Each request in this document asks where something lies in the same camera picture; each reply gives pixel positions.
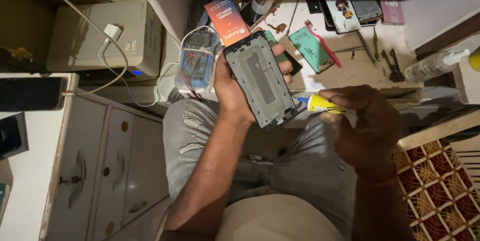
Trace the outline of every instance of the glue tube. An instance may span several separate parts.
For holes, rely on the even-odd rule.
[[[329,101],[327,98],[322,97],[318,94],[313,94],[309,98],[297,97],[299,102],[307,104],[307,109],[310,112],[329,112],[332,114],[343,114],[345,113],[345,108],[336,105],[335,103]]]

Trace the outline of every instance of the red wire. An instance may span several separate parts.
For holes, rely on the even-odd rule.
[[[186,87],[188,87],[188,90],[197,98],[198,101],[202,102],[200,97],[197,95],[195,91],[193,91],[190,86],[187,84],[187,79],[185,78],[185,75],[183,73],[180,73],[180,79],[183,81]]]
[[[333,52],[328,48],[328,46],[327,46],[327,44],[325,43],[324,39],[323,39],[321,36],[315,34],[315,33],[312,31],[312,29],[311,29],[310,27],[308,27],[307,23],[305,23],[305,26],[307,27],[308,31],[310,31],[310,33],[311,33],[312,35],[314,35],[315,37],[317,37],[318,39],[320,39],[320,44],[321,44],[321,46],[325,49],[325,51],[327,51],[328,55],[333,59],[333,61],[335,61],[335,64],[336,64],[339,68],[341,68],[341,67],[342,67],[342,64],[340,64],[340,61],[339,61],[339,59],[337,58],[337,56],[335,55],[335,53],[333,53]]]

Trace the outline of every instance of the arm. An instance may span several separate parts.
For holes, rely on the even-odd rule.
[[[272,51],[279,55],[284,46],[275,45]],[[291,63],[285,61],[279,67],[287,74]],[[284,79],[291,82],[287,75]],[[223,55],[216,62],[213,85],[220,104],[217,123],[168,212],[161,240],[214,240],[219,231],[243,142],[255,117]]]
[[[352,128],[345,116],[322,113],[336,127],[335,151],[358,176],[352,240],[412,240],[392,160],[400,138],[398,111],[368,85],[319,94],[358,115]]]
[[[215,237],[250,124],[220,112],[206,148],[169,211],[165,230]]]

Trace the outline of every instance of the teal phone back cover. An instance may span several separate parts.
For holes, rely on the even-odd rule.
[[[267,36],[268,44],[270,45],[270,47],[272,47],[273,45],[277,45],[277,44],[278,44],[277,40],[273,37],[272,32],[270,32],[270,31],[265,31],[265,36]],[[276,62],[277,64],[278,64],[278,63],[281,63],[281,62],[283,62],[283,61],[285,61],[285,60],[288,60],[288,59],[287,59],[287,56],[286,56],[284,53],[275,56],[275,62]]]
[[[330,56],[322,45],[317,41],[310,31],[303,27],[295,33],[288,36],[290,41],[295,45],[300,54],[309,63],[311,68],[320,73],[318,66],[325,65],[330,59]]]

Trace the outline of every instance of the orange box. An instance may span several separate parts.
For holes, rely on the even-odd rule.
[[[232,0],[215,0],[204,7],[225,46],[230,46],[250,35]]]

